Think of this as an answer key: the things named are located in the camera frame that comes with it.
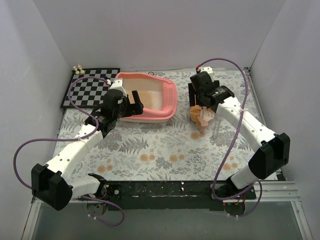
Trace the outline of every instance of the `pink tray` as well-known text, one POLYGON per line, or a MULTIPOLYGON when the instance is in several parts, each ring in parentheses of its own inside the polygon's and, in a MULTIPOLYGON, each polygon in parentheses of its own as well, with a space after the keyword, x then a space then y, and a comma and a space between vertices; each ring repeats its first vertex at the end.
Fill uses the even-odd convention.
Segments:
POLYGON ((120 72, 116 79, 123 79, 127 94, 137 90, 152 95, 153 109, 143 108, 143 114, 123 117, 122 121, 139 123, 164 123, 172 118, 177 110, 178 93, 176 84, 170 79, 152 76, 141 72, 120 72))

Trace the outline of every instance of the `white enclosure wall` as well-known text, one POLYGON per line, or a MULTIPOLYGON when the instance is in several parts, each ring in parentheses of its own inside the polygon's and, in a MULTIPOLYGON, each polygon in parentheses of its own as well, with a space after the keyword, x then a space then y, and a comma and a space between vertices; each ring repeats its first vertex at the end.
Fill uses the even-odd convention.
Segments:
MULTIPOLYGON (((57 136, 70 69, 32 0, 0 0, 0 22, 0 239, 18 240, 32 194, 18 182, 13 156, 29 139, 57 136)), ((18 170, 27 183, 53 146, 34 143, 21 151, 18 170)))
POLYGON ((296 182, 320 239, 320 1, 286 0, 252 66, 268 127, 291 138, 285 175, 296 182))
POLYGON ((285 0, 33 0, 70 67, 250 67, 285 0))

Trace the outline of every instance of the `floral tablecloth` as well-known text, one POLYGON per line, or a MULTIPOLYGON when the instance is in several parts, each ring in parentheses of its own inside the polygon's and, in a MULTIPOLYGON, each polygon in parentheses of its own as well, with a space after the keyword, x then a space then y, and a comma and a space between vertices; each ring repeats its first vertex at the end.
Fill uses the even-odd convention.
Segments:
MULTIPOLYGON (((174 117, 165 123, 119 121, 116 128, 78 164, 73 178, 88 173, 112 181, 208 181, 214 178, 235 129, 222 119, 216 135, 218 120, 214 119, 205 128, 205 134, 200 134, 190 120, 188 83, 195 71, 155 71, 154 74, 171 79, 177 86, 178 106, 174 117)), ((219 70, 215 78, 221 85, 228 86, 242 102, 245 84, 239 71, 219 70)), ((259 119, 251 92, 245 108, 259 119)), ((74 137, 86 118, 76 109, 67 109, 58 137, 74 137)), ((66 144, 57 142, 54 156, 66 144)), ((243 168, 253 154, 248 142, 239 135, 218 179, 225 180, 243 168)), ((276 180, 277 177, 273 174, 268 179, 276 180)))

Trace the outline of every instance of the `orange cloth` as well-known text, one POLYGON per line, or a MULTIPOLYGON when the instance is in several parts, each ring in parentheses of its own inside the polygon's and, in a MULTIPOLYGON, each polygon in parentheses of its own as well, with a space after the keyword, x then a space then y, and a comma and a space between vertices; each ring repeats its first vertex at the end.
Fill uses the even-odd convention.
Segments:
POLYGON ((195 125, 198 127, 200 133, 205 133, 205 127, 209 125, 209 122, 215 118, 214 111, 211 110, 211 108, 203 108, 204 114, 202 118, 202 112, 201 107, 198 105, 192 106, 190 108, 190 118, 193 122, 195 122, 195 125))

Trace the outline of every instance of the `checkerboard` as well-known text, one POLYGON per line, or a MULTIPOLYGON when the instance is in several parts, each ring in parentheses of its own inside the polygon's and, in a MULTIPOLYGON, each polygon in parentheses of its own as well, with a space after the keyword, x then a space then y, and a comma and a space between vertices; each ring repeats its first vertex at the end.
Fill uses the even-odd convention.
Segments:
MULTIPOLYGON (((82 77, 98 77, 103 79, 110 79, 111 82, 116 78, 116 75, 120 72, 120 68, 90 68, 83 69, 84 74, 76 74, 75 71, 72 71, 72 76, 69 81, 68 87, 65 91, 61 108, 70 109, 73 106, 68 100, 68 89, 72 82, 82 77)), ((71 89, 71 100, 75 105, 80 108, 93 108, 94 106, 102 103, 102 96, 105 95, 109 87, 99 80, 93 78, 84 79, 77 82, 71 89)))

